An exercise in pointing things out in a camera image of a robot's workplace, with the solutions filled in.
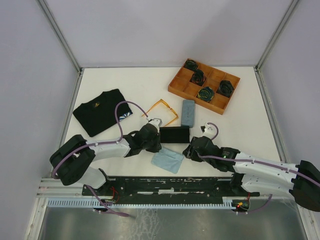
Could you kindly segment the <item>black glasses case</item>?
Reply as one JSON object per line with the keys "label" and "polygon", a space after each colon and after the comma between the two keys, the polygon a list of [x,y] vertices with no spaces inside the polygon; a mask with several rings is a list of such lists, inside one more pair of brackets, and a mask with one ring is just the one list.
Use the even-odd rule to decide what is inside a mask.
{"label": "black glasses case", "polygon": [[189,126],[160,127],[160,142],[162,144],[189,144]]}

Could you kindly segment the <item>light blue cloth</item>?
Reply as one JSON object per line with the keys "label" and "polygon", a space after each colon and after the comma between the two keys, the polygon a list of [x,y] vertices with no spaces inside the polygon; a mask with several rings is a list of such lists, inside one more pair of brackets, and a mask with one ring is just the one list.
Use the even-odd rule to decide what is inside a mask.
{"label": "light blue cloth", "polygon": [[162,148],[159,152],[155,153],[151,159],[151,163],[163,170],[170,173],[177,174],[184,156],[181,153],[172,151],[167,148]]}

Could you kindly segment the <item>orange sunglasses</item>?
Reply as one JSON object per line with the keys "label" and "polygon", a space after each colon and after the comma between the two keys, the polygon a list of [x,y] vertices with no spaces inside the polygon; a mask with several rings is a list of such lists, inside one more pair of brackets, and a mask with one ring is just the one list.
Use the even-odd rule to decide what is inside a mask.
{"label": "orange sunglasses", "polygon": [[148,119],[161,119],[162,127],[168,127],[179,119],[177,112],[163,99],[154,103],[146,111],[146,114],[142,114],[142,117],[147,117]]}

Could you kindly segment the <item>grey-blue glasses case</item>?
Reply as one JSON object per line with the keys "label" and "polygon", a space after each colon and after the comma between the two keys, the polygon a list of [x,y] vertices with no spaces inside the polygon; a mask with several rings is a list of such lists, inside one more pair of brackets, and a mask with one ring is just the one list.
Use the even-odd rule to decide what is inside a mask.
{"label": "grey-blue glasses case", "polygon": [[195,124],[195,101],[184,99],[181,108],[181,125],[193,128]]}

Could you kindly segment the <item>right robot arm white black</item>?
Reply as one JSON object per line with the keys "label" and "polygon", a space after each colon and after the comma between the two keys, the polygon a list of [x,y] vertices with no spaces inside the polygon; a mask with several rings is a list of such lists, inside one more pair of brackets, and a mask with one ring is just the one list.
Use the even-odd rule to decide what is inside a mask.
{"label": "right robot arm white black", "polygon": [[309,161],[294,164],[265,160],[236,148],[218,147],[206,136],[193,137],[182,154],[233,173],[229,189],[236,196],[244,192],[286,196],[305,209],[320,210],[320,171]]}

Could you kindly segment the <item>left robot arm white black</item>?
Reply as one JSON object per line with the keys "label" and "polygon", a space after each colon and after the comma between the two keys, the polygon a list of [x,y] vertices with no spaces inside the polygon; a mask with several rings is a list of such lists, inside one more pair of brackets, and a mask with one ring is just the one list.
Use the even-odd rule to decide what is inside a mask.
{"label": "left robot arm white black", "polygon": [[59,179],[64,186],[75,183],[90,186],[99,195],[106,195],[111,183],[106,173],[90,167],[92,162],[109,158],[128,158],[141,151],[157,153],[160,143],[159,118],[154,118],[140,130],[123,135],[120,140],[88,141],[82,135],[74,135],[49,159],[53,167],[52,177]]}

